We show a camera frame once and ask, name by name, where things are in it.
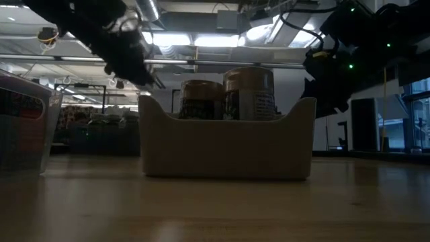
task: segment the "ceiling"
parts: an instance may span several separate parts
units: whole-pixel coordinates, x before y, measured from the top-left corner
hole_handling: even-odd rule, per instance
[[[6,0],[0,0],[0,6],[5,4]],[[133,3],[133,0],[124,0],[128,4]],[[225,1],[226,6],[231,10],[237,9],[236,1]],[[322,0],[319,5],[312,5],[311,8],[328,8],[333,6],[333,0]],[[216,24],[216,12],[226,9],[222,4],[217,4],[213,0],[159,0],[159,7],[162,9],[160,22],[164,24],[167,30],[178,28],[179,26],[184,32],[190,35],[205,32],[207,26]],[[293,13],[288,16],[288,21],[298,26],[311,24],[315,28],[325,21],[327,14],[310,15],[306,13]],[[205,19],[204,25],[197,24]],[[42,27],[56,27],[53,24],[45,21],[32,10],[25,7],[0,7],[0,54],[30,54],[41,55],[43,46],[36,39],[36,33]],[[176,51],[183,58],[198,58],[199,60],[209,61],[247,61],[258,63],[301,63],[304,60],[304,54],[307,49],[303,48],[288,48],[293,39],[297,36],[298,31],[282,26],[276,38],[271,43],[256,43],[250,44],[247,47],[237,48],[214,48],[214,47],[198,47],[195,46],[176,46]],[[76,39],[68,37],[67,40],[59,40],[55,48],[46,51],[45,55],[50,56],[84,56],[92,57],[93,55],[87,48]],[[159,49],[155,48],[153,58],[165,58]],[[57,83],[62,83],[65,77],[69,77],[72,83],[90,83],[97,85],[107,85],[108,93],[112,95],[108,103],[111,104],[134,104],[136,103],[136,92],[138,91],[132,84],[125,84],[123,90],[118,90],[113,85],[113,76],[106,75],[103,71],[104,66],[99,64],[93,65],[76,65],[75,63],[61,62],[59,64],[44,61],[18,61],[9,59],[0,59],[0,64],[9,65],[13,73],[16,75],[24,75],[27,73],[28,78],[48,77]],[[165,65],[157,66],[156,72],[161,82],[166,89],[175,89],[180,86],[180,83],[186,79],[193,79],[194,75],[203,77],[211,76],[212,79],[219,79],[219,73],[223,73],[232,67],[220,66],[199,66],[198,68],[190,68],[184,70],[182,67]],[[77,93],[92,93],[91,100],[86,102],[100,102],[101,97],[96,96],[97,91],[94,90],[74,90]],[[76,102],[74,98],[69,98],[68,102]]]

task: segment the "gold lid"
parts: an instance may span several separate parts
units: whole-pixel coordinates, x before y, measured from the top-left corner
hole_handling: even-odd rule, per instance
[[[274,93],[273,73],[261,67],[241,67],[224,74],[224,89],[268,91]]]
[[[181,96],[185,99],[222,100],[224,88],[213,81],[189,80],[181,86]]]

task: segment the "desk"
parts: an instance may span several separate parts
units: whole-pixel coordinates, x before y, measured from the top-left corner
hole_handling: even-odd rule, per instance
[[[315,159],[307,181],[157,179],[65,157],[0,181],[0,241],[430,241],[430,167]]]

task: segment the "table surface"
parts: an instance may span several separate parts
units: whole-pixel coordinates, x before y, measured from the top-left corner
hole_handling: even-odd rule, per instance
[[[0,179],[0,241],[430,241],[430,167],[315,159],[306,181],[144,177],[139,158],[51,157]]]

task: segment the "wooden table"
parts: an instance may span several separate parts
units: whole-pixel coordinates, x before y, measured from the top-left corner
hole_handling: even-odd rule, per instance
[[[430,241],[430,169],[315,159],[303,182],[155,179],[137,158],[53,157],[0,180],[0,241]]]

